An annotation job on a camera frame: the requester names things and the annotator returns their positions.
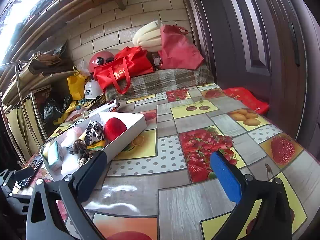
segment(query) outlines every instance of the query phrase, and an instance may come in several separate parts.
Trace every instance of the red plastic bag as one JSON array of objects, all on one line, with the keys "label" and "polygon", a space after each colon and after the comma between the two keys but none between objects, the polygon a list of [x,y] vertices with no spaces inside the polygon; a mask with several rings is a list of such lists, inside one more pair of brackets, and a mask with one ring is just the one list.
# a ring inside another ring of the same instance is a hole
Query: red plastic bag
[{"label": "red plastic bag", "polygon": [[195,70],[203,57],[195,45],[189,43],[188,31],[180,26],[163,25],[160,28],[162,50],[159,55],[162,59],[161,69],[185,68]]},{"label": "red plastic bag", "polygon": [[265,114],[269,110],[269,104],[259,101],[245,88],[228,88],[223,91],[226,95],[241,101],[244,105],[258,114]]},{"label": "red plastic bag", "polygon": [[[139,47],[126,47],[115,55],[115,60],[94,68],[93,78],[99,82],[105,92],[113,84],[120,94],[127,92],[131,85],[131,77],[153,72],[153,67],[147,58],[147,51]],[[126,87],[121,90],[117,81],[127,80]]]}]

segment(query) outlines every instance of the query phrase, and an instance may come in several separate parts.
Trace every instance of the red tote bag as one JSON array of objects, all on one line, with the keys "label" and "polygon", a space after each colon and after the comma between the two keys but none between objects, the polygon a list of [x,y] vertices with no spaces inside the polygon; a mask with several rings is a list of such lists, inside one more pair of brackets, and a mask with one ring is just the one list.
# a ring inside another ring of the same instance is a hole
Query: red tote bag
[{"label": "red tote bag", "polygon": [[[147,51],[139,47],[126,47],[115,55],[115,60],[94,68],[93,78],[98,81],[105,92],[106,88],[114,85],[120,94],[128,91],[131,77],[153,72],[153,67],[147,58]],[[127,85],[121,90],[118,80],[126,79]]]},{"label": "red tote bag", "polygon": [[185,36],[188,31],[176,25],[163,25],[160,28],[162,50],[161,69],[185,68],[195,70],[203,61],[199,50]]}]

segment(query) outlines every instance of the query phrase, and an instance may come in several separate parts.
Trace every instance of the plaid fabric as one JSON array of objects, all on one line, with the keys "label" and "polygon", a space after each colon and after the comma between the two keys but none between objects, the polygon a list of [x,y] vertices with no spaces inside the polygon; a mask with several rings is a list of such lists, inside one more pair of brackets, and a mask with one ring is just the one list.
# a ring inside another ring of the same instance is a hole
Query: plaid fabric
[{"label": "plaid fabric", "polygon": [[[213,83],[213,75],[205,64],[200,65],[196,70],[188,69],[165,69],[158,70],[151,74],[131,78],[131,86],[124,94],[119,94],[116,89],[109,86],[106,89],[108,101],[127,101],[140,98],[163,91],[176,90],[197,85]],[[126,80],[119,82],[121,88],[126,86]]]}]

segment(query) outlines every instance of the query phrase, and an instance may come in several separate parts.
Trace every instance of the polka dot pattern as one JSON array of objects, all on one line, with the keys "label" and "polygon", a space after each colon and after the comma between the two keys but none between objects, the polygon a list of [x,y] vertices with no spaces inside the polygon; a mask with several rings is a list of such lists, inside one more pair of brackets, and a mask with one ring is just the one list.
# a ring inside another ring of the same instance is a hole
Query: polka dot pattern
[{"label": "polka dot pattern", "polygon": [[219,86],[216,84],[213,84],[210,86],[199,87],[198,89],[199,89],[199,91],[205,91],[205,90],[210,90],[210,89],[215,89],[215,88],[219,88]]},{"label": "polka dot pattern", "polygon": [[282,131],[275,127],[273,124],[267,124],[249,132],[249,136],[258,144],[268,140],[272,136],[275,136]]},{"label": "polka dot pattern", "polygon": [[155,174],[185,169],[186,164],[177,135],[159,138],[157,141],[158,156],[143,159],[114,160],[108,176],[132,176]]},{"label": "polka dot pattern", "polygon": [[151,103],[151,102],[155,102],[155,101],[159,101],[159,100],[163,100],[163,99],[167,99],[167,94],[165,92],[158,93],[153,98],[147,98],[147,99],[136,101],[136,106],[144,105],[147,103]]}]

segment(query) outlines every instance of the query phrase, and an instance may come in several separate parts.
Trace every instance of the blue gripper pad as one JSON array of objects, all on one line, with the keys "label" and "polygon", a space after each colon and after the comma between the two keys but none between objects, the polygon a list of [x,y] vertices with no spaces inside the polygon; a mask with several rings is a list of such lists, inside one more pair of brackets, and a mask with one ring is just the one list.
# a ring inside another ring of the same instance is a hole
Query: blue gripper pad
[{"label": "blue gripper pad", "polygon": [[216,174],[229,200],[238,204],[242,196],[240,184],[216,152],[211,154],[210,166]]}]

